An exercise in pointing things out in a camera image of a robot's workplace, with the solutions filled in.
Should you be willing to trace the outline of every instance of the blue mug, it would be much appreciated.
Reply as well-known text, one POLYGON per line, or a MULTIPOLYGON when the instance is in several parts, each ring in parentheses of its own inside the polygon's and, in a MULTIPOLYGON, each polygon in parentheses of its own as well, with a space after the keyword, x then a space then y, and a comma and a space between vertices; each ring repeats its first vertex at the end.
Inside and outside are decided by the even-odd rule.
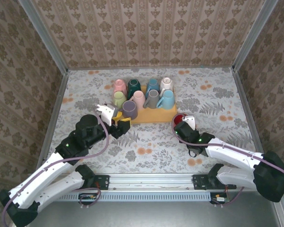
POLYGON ((148 97, 148 93, 150 92, 150 90, 156 90, 156 91, 160 90, 160 85, 156 79, 150 79, 150 81, 148 81, 145 92, 145 98, 148 97))
POLYGON ((157 103, 157 108, 170 110, 175 105, 175 95, 171 90, 165 90, 162 98, 157 103))

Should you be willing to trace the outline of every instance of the patterned wallpaper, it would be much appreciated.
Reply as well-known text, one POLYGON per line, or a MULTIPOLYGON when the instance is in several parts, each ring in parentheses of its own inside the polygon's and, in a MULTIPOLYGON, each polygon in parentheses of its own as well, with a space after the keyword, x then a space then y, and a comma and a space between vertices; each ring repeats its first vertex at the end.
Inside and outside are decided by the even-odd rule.
POLYGON ((239 70, 265 151, 284 161, 284 0, 279 0, 239 70))
POLYGON ((61 79, 18 1, 0 0, 0 189, 34 171, 61 79))
POLYGON ((69 68, 232 65, 264 0, 33 0, 69 68))

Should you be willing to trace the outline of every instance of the metal bracket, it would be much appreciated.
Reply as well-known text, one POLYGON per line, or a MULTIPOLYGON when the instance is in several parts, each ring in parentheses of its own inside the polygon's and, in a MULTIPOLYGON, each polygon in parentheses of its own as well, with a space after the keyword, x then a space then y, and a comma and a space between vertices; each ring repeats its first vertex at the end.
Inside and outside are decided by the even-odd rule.
MULTIPOLYGON (((211 183, 208 175, 207 174, 198 174, 198 175, 193 175, 193 184, 194 184, 194 189, 195 190, 223 190, 225 189, 224 184, 219 182, 218 180, 215 182, 215 184, 211 183)), ((228 189, 236 189, 237 186, 233 184, 228 184, 227 185, 228 189)))
POLYGON ((98 188, 100 190, 108 190, 109 187, 109 175, 96 175, 92 188, 98 188))

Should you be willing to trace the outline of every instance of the yellow tray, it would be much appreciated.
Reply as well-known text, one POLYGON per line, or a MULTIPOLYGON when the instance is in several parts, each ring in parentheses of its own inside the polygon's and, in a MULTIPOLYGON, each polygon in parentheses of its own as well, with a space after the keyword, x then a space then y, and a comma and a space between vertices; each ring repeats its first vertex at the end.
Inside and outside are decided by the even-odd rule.
MULTIPOLYGON (((141 85, 141 91, 145 94, 146 86, 141 85)), ((170 110, 160 109, 142 109, 138 111, 138 116, 136 119, 131 120, 132 124, 141 123, 160 123, 160 122, 171 122, 172 118, 177 114, 176 103, 170 110)))

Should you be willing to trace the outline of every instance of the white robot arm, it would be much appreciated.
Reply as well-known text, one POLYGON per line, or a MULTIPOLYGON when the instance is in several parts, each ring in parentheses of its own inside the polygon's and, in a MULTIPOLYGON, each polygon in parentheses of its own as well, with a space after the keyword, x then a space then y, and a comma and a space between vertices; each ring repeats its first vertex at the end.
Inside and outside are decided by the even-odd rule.
MULTIPOLYGON (((118 122, 118 126, 111 123, 111 118, 117 113, 114 106, 98 105, 98 107, 102 112, 105 121, 103 124, 108 134, 117 139, 127 133, 130 129, 129 121, 121 120, 118 122)), ((105 139, 105 137, 104 128, 101 124, 98 124, 96 116, 91 114, 83 116, 76 123, 76 130, 62 140, 60 145, 56 147, 55 152, 29 178, 9 191, 1 190, 0 202, 3 206, 6 206, 11 198, 14 198, 7 207, 7 213, 15 225, 17 227, 28 225, 36 218, 38 212, 48 204, 73 190, 90 187, 108 188, 106 182, 102 183, 102 188, 101 185, 99 186, 100 175, 95 176, 93 171, 86 165, 79 165, 74 172, 71 172, 77 165, 78 157, 88 155, 89 149, 97 142, 105 139), (51 184, 57 176, 66 171, 71 173, 51 184)))
POLYGON ((206 132, 200 135, 199 131, 194 129, 194 124, 185 119, 174 127, 174 132, 183 142, 188 143, 186 146, 189 154, 193 152, 195 156, 201 154, 218 158, 237 167, 216 164, 207 175, 194 175, 196 188, 220 189, 221 186, 233 184, 256 189, 270 201, 281 200, 284 194, 284 174, 265 164, 268 162, 284 170, 284 163, 276 153, 252 152, 228 144, 206 132))

